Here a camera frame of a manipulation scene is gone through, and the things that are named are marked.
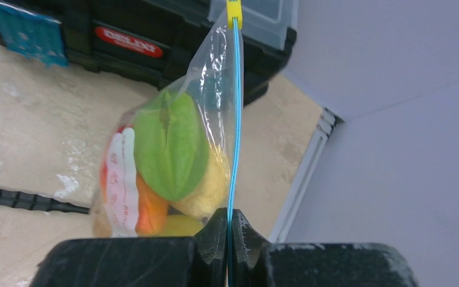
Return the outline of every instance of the clear plastic lid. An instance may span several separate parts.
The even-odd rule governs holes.
[[[263,44],[284,49],[288,27],[296,29],[298,0],[241,0],[242,33]],[[226,0],[212,0],[209,21],[215,22],[226,8]]]

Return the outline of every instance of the black plastic case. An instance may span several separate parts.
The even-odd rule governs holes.
[[[207,19],[210,0],[6,2],[59,20],[70,62],[158,89],[185,74],[212,26]],[[125,39],[126,47],[112,43],[117,38]],[[244,105],[266,93],[270,79],[286,66],[295,41],[296,31],[291,28],[282,50],[244,36]]]

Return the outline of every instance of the white label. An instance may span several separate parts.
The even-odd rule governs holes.
[[[138,188],[134,165],[134,130],[125,128],[112,138],[106,155],[106,213],[112,237],[136,237]]]

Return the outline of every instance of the yellow clip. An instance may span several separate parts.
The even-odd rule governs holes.
[[[233,19],[238,19],[238,28],[242,30],[242,3],[240,0],[226,0],[228,11],[228,27],[233,29]]]

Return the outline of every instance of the plastic bag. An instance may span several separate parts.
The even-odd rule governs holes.
[[[95,236],[192,236],[226,203],[242,49],[234,44],[224,11],[187,74],[121,117],[91,208]]]

